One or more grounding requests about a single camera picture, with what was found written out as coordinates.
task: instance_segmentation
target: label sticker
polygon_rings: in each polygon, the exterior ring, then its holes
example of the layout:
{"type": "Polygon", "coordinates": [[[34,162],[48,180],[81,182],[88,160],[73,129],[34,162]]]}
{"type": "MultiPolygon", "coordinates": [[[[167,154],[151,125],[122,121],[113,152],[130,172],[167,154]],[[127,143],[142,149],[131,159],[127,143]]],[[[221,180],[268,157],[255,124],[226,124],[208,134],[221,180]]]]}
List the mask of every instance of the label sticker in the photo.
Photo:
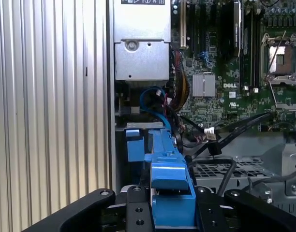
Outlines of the label sticker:
{"type": "Polygon", "coordinates": [[[165,0],[121,0],[121,4],[165,5],[165,0]]]}
{"type": "Polygon", "coordinates": [[[207,134],[205,134],[205,135],[206,135],[206,138],[207,138],[208,140],[217,140],[217,137],[216,137],[215,134],[209,134],[209,133],[207,133],[207,134]]]}
{"type": "Polygon", "coordinates": [[[229,92],[229,98],[236,98],[236,92],[229,92]]]}

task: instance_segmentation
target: cable connector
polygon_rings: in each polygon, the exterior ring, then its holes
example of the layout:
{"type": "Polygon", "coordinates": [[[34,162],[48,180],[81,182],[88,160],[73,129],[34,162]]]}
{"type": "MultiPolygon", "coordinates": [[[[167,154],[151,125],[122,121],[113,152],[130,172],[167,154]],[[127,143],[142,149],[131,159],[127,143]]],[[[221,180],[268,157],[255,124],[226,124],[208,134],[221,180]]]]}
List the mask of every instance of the cable connector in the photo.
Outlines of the cable connector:
{"type": "Polygon", "coordinates": [[[161,94],[162,94],[162,91],[158,89],[157,92],[156,92],[156,95],[161,96],[161,94]]]}
{"type": "Polygon", "coordinates": [[[208,140],[217,140],[214,127],[204,129],[204,133],[208,140]]]}
{"type": "Polygon", "coordinates": [[[172,98],[167,97],[167,104],[169,105],[172,101],[172,98]]]}

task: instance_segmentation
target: silver metal panel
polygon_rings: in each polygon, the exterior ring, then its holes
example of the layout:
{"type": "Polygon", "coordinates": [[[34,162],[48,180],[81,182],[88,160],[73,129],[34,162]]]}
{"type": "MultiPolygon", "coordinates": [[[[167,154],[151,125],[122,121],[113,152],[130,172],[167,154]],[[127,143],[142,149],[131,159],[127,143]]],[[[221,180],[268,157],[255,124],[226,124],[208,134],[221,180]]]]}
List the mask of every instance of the silver metal panel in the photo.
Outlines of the silver metal panel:
{"type": "Polygon", "coordinates": [[[105,12],[0,0],[0,232],[109,187],[105,12]]]}
{"type": "Polygon", "coordinates": [[[115,79],[147,86],[169,79],[171,2],[121,4],[114,0],[115,79]]]}
{"type": "MultiPolygon", "coordinates": [[[[108,33],[108,37],[107,37],[107,46],[108,46],[108,50],[110,54],[114,54],[114,0],[109,0],[108,1],[108,24],[109,24],[109,33],[108,33]]],[[[111,125],[111,127],[109,128],[109,138],[110,138],[110,142],[112,144],[112,146],[109,146],[109,155],[111,158],[111,164],[112,164],[112,170],[111,170],[111,174],[112,174],[112,190],[114,192],[118,192],[119,186],[121,186],[121,181],[120,181],[120,176],[119,176],[119,171],[117,171],[119,169],[119,165],[117,164],[117,157],[116,157],[116,146],[114,146],[114,144],[116,144],[116,131],[115,131],[115,59],[114,56],[110,56],[109,57],[109,76],[111,77],[109,79],[109,88],[110,92],[108,93],[108,95],[110,96],[110,111],[113,112],[112,114],[110,114],[109,116],[109,120],[110,123],[109,125],[111,125]]]]}
{"type": "Polygon", "coordinates": [[[113,1],[115,43],[130,39],[171,42],[171,1],[165,1],[165,5],[113,1]]]}
{"type": "Polygon", "coordinates": [[[116,80],[155,81],[169,79],[169,44],[138,42],[136,51],[126,42],[115,45],[116,80]]]}

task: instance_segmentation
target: corrugated metal panel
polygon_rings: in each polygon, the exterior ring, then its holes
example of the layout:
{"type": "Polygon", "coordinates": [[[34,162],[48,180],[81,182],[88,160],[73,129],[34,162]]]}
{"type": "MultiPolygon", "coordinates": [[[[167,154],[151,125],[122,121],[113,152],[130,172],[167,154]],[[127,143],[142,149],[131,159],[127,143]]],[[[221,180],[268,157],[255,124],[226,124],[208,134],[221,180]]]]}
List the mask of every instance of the corrugated metal panel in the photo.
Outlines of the corrugated metal panel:
{"type": "Polygon", "coordinates": [[[0,232],[109,187],[105,4],[0,0],[0,232]]]}

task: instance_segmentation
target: motherboard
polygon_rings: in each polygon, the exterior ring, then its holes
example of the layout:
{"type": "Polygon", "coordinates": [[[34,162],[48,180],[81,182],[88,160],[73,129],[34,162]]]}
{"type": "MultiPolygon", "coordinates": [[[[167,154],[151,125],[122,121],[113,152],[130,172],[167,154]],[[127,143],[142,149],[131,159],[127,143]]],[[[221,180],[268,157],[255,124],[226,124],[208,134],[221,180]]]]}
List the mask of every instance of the motherboard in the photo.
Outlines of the motherboard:
{"type": "Polygon", "coordinates": [[[278,122],[296,127],[296,0],[236,3],[174,4],[172,46],[182,51],[190,85],[180,114],[207,128],[274,111],[254,130],[282,130],[278,122]],[[233,23],[236,44],[228,39],[233,23]]]}

